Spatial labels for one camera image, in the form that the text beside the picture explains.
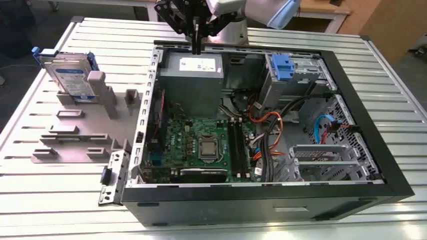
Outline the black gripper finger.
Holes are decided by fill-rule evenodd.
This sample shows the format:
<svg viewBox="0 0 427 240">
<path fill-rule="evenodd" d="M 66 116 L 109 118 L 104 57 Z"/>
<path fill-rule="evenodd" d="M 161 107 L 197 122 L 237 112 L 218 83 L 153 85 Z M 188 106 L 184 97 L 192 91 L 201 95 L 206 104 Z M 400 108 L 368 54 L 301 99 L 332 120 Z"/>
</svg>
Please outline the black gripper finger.
<svg viewBox="0 0 427 240">
<path fill-rule="evenodd" d="M 196 30 L 196 54 L 201 54 L 202 50 L 202 40 L 212 36 L 214 37 L 217 33 L 225 28 L 225 26 L 230 23 L 230 21 L 234 19 L 234 13 L 229 12 L 225 14 L 221 14 L 218 17 L 216 17 L 213 20 L 208 20 L 208 15 L 205 13 L 201 14 L 201 16 L 197 17 L 196 23 L 197 23 L 197 30 Z"/>
<path fill-rule="evenodd" d="M 173 31 L 190 41 L 192 54 L 197 54 L 193 5 L 189 0 L 156 0 L 153 9 Z"/>
</svg>

